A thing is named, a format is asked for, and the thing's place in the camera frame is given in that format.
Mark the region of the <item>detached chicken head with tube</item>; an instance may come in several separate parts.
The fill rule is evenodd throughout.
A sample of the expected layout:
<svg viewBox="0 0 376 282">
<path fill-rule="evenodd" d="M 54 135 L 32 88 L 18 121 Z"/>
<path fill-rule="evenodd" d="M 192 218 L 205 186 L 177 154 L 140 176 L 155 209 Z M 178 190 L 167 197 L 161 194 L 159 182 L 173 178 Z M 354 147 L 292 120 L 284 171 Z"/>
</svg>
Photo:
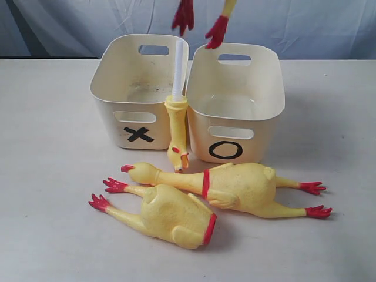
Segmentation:
<svg viewBox="0 0 376 282">
<path fill-rule="evenodd" d="M 186 137 L 186 111 L 187 98 L 182 95 L 183 90 L 183 60 L 184 42 L 176 41 L 174 60 L 174 78 L 172 94 L 165 100 L 165 108 L 170 120 L 170 145 L 167 156 L 176 173 L 181 173 L 189 167 L 187 137 Z"/>
</svg>

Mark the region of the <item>headless yellow rubber chicken body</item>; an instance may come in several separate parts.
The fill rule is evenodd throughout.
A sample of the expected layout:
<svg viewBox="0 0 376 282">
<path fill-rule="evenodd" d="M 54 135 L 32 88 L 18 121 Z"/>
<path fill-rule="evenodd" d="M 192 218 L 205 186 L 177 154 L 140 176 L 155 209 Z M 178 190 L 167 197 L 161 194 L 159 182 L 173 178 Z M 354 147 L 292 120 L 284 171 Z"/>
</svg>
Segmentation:
<svg viewBox="0 0 376 282">
<path fill-rule="evenodd" d="M 93 208 L 106 213 L 132 229 L 185 249 L 210 243 L 217 215 L 191 193 L 165 184 L 134 186 L 113 178 L 104 180 L 108 193 L 131 193 L 142 198 L 139 214 L 116 208 L 103 195 L 92 194 Z"/>
</svg>

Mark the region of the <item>yellow rubber chicken whole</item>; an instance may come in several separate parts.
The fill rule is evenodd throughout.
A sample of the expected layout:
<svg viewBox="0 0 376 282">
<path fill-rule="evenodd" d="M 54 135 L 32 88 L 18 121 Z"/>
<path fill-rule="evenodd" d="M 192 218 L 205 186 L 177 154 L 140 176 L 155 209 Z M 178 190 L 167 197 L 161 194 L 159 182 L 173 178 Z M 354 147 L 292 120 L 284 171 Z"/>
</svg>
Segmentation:
<svg viewBox="0 0 376 282">
<path fill-rule="evenodd" d="M 320 182 L 302 183 L 277 176 L 276 170 L 259 164 L 227 163 L 201 173 L 180 174 L 162 171 L 149 163 L 124 165 L 122 172 L 141 184 L 166 184 L 201 195 L 210 205 L 277 219 L 311 217 L 326 219 L 332 209 L 323 205 L 292 208 L 275 201 L 279 187 L 289 187 L 319 195 L 325 188 Z"/>
</svg>

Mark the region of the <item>yellow rubber chicken lifted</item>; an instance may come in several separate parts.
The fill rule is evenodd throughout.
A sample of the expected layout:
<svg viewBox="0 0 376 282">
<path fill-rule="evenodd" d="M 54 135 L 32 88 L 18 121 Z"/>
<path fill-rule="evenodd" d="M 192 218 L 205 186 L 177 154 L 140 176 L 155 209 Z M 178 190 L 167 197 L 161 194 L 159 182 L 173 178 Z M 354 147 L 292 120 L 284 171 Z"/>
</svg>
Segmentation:
<svg viewBox="0 0 376 282">
<path fill-rule="evenodd" d="M 224 40 L 227 25 L 237 0 L 225 0 L 223 10 L 212 28 L 206 33 L 205 38 L 210 39 L 206 44 L 206 49 L 217 49 Z M 179 36 L 182 37 L 185 31 L 194 27 L 194 10 L 192 0 L 181 0 L 174 15 L 172 30 L 178 28 Z"/>
</svg>

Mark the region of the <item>white bin marked O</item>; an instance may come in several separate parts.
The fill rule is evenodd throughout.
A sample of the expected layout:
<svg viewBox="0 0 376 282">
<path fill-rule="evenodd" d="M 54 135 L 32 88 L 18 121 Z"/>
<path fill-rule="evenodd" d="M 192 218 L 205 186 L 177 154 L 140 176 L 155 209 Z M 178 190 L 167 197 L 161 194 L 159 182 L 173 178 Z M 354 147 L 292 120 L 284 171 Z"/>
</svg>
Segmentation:
<svg viewBox="0 0 376 282">
<path fill-rule="evenodd" d="M 186 85 L 190 147 L 205 162 L 259 162 L 285 108 L 280 60 L 271 49 L 199 47 Z"/>
</svg>

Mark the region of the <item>white bin marked X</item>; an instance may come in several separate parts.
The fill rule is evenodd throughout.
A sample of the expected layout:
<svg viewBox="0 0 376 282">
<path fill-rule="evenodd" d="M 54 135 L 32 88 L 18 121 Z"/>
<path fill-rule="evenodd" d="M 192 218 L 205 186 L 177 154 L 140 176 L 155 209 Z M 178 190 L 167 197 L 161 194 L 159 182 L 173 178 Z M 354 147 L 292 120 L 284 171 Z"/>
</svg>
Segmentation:
<svg viewBox="0 0 376 282">
<path fill-rule="evenodd" d="M 170 120 L 176 42 L 173 35 L 130 34 L 105 50 L 90 84 L 100 115 L 116 146 L 165 150 Z"/>
</svg>

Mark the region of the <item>blue-white backdrop curtain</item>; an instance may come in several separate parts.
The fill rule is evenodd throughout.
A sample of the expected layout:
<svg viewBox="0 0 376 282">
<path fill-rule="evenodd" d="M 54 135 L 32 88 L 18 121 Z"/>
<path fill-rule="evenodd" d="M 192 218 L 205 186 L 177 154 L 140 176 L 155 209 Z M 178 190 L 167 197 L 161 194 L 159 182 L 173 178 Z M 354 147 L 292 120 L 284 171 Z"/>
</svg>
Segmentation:
<svg viewBox="0 0 376 282">
<path fill-rule="evenodd" d="M 102 56 L 130 34 L 185 38 L 190 51 L 249 43 L 282 59 L 375 58 L 374 1 L 2 1 L 1 56 Z"/>
</svg>

